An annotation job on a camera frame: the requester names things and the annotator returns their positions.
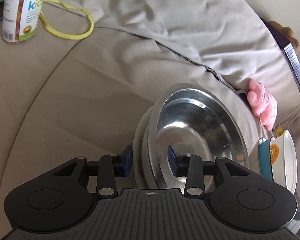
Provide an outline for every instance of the crosshair marking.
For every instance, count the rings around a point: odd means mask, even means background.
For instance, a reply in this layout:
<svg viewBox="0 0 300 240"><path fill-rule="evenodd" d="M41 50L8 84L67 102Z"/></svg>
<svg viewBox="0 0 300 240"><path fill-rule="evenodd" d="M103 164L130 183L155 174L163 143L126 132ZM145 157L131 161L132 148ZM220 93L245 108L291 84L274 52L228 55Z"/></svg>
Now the crosshair marking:
<svg viewBox="0 0 300 240"><path fill-rule="evenodd" d="M154 193L153 191L149 191L148 193L146 193L147 195L149 195L150 197L152 197L153 195L155 195L156 193Z"/></svg>

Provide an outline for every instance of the stuffed animal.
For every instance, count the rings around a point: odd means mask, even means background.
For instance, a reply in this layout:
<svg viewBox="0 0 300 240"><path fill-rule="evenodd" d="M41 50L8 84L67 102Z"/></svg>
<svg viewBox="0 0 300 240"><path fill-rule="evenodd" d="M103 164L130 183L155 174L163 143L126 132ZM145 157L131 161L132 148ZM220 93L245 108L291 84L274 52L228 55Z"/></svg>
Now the stuffed animal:
<svg viewBox="0 0 300 240"><path fill-rule="evenodd" d="M253 115L260 118L261 124L266 127L267 131L271 131L277 117L277 101L257 81L249 82L249 90L247 99Z"/></svg>
<svg viewBox="0 0 300 240"><path fill-rule="evenodd" d="M283 27L281 24L275 21L270 21L269 24L276 28L282 35L284 35L290 41L295 53L297 54L300 50L300 43L297 39L294 38L293 30L290 27Z"/></svg>

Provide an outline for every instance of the pink plush toy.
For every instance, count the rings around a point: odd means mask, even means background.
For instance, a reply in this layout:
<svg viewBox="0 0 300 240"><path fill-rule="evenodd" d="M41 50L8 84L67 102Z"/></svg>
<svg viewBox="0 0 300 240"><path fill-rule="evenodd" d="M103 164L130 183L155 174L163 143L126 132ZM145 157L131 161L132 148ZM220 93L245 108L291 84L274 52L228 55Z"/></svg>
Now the pink plush toy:
<svg viewBox="0 0 300 240"><path fill-rule="evenodd" d="M249 82L249 89L247 98L253 115L260 118L261 124L266 127L267 131L271 131L277 117L277 101L262 84L254 80Z"/></svg>

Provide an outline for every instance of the metal bowl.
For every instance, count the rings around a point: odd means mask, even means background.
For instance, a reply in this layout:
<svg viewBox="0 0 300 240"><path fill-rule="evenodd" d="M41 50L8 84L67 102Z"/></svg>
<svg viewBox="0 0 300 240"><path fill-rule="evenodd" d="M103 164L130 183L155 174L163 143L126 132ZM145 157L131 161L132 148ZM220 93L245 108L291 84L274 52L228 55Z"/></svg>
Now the metal bowl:
<svg viewBox="0 0 300 240"><path fill-rule="evenodd" d="M248 167L247 149L240 129L227 108L210 92L191 84L167 89L151 111L142 143L142 167L151 188L180 188L186 178L171 172L168 146L180 155L191 153L203 160L224 156ZM213 189L205 176L206 191Z"/></svg>

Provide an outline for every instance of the yellow cord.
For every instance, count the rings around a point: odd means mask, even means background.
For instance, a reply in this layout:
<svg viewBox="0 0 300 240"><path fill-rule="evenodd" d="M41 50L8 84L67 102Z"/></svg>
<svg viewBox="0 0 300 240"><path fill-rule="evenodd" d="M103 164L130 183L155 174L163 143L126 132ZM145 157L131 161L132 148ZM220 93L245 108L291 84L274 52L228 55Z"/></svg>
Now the yellow cord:
<svg viewBox="0 0 300 240"><path fill-rule="evenodd" d="M82 40L86 37L88 37L92 31L93 31L93 28L94 28L94 21L93 21L93 18L92 18L92 15L91 13L84 9L84 8L79 8L79 7L75 7L75 6L71 6L71 5L68 5L68 4L64 4L64 3L61 3L60 1L58 0L44 0L44 1L49 1L49 2L55 2L55 3L58 3L60 5L62 5L64 8L67 8L67 9L78 9L82 12L84 12L87 16L87 19L90 21L90 29L86 32L86 33L83 33L83 34L79 34L79 35L72 35L72 34L66 34L66 33L61 33L55 29L53 29L47 22L47 20L45 19L44 15L42 12L40 12L40 19L42 20L43 22L43 26L44 28L52 33L53 35L57 36L57 37L60 37L60 38L63 38L63 39L69 39L69 40Z"/></svg>

